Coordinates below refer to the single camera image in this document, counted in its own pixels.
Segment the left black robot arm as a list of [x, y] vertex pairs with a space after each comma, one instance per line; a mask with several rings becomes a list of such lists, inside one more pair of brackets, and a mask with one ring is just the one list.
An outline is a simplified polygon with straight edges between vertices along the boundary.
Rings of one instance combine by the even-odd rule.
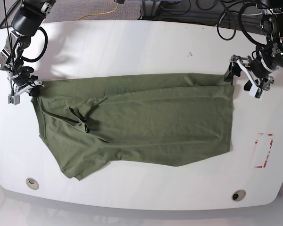
[[[230, 10], [237, 2], [228, 6], [224, 1], [220, 3], [224, 11], [219, 20], [222, 21], [225, 16], [229, 16], [234, 28], [240, 28], [247, 40], [255, 45], [255, 50], [250, 56], [232, 55], [224, 80], [232, 81], [234, 76], [239, 77], [244, 72], [248, 77], [244, 90], [250, 96], [261, 99], [274, 83], [271, 73], [283, 68], [283, 0], [241, 0], [237, 16]], [[250, 7], [256, 7], [262, 12], [260, 28], [266, 37], [266, 43], [253, 39], [244, 28], [242, 16]]]

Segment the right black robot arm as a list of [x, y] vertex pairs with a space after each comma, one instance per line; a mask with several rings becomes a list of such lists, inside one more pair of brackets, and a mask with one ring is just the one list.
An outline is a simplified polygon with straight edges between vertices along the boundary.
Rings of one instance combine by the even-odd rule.
[[[43, 57], [48, 46], [48, 35], [41, 24], [55, 3], [55, 0], [17, 0], [9, 10], [4, 10], [5, 18], [0, 23], [0, 28], [5, 26], [8, 36], [4, 49], [0, 52], [0, 70], [8, 75], [10, 104], [19, 104], [23, 93], [28, 93], [31, 97], [39, 96], [43, 83], [38, 80], [38, 76], [32, 75], [34, 69], [24, 66], [24, 63], [35, 63]], [[36, 58], [29, 59], [23, 56], [23, 52], [30, 46], [37, 31], [44, 36], [44, 46]]]

